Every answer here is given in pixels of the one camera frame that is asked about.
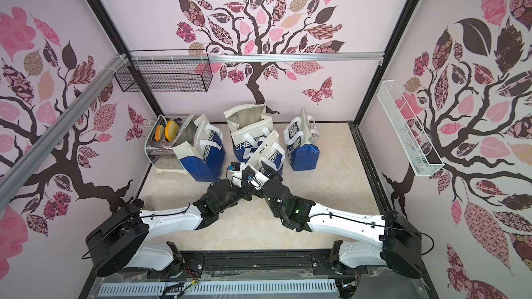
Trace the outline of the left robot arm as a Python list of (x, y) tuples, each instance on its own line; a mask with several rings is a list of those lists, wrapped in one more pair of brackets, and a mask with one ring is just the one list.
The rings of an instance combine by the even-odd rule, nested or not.
[(86, 237), (88, 252), (98, 277), (124, 269), (147, 269), (154, 277), (173, 277), (183, 269), (184, 259), (173, 242), (157, 244), (153, 239), (181, 231), (197, 231), (219, 220), (247, 194), (239, 179), (212, 183), (196, 202), (183, 208), (144, 210), (136, 199), (105, 220)]

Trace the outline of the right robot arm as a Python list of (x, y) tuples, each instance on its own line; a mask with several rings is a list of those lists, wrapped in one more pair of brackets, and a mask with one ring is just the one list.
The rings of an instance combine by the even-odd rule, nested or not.
[(280, 179), (259, 175), (256, 181), (272, 214), (285, 228), (352, 239), (352, 242), (341, 242), (331, 251), (335, 264), (350, 269), (385, 266), (406, 278), (422, 277), (422, 239), (425, 235), (404, 215), (394, 210), (385, 215), (335, 210), (293, 195)]

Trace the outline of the blue takeout bag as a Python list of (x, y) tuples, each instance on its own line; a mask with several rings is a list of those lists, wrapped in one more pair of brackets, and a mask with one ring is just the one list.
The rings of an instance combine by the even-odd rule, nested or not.
[(214, 182), (220, 178), (226, 155), (222, 131), (205, 115), (187, 116), (180, 127), (172, 151), (181, 166), (198, 182)]
[(283, 164), (285, 160), (285, 150), (279, 143), (279, 134), (276, 130), (264, 138), (255, 152), (250, 154), (246, 164), (254, 167), (262, 173), (267, 173), (266, 166), (275, 170), (279, 175), (283, 174)]

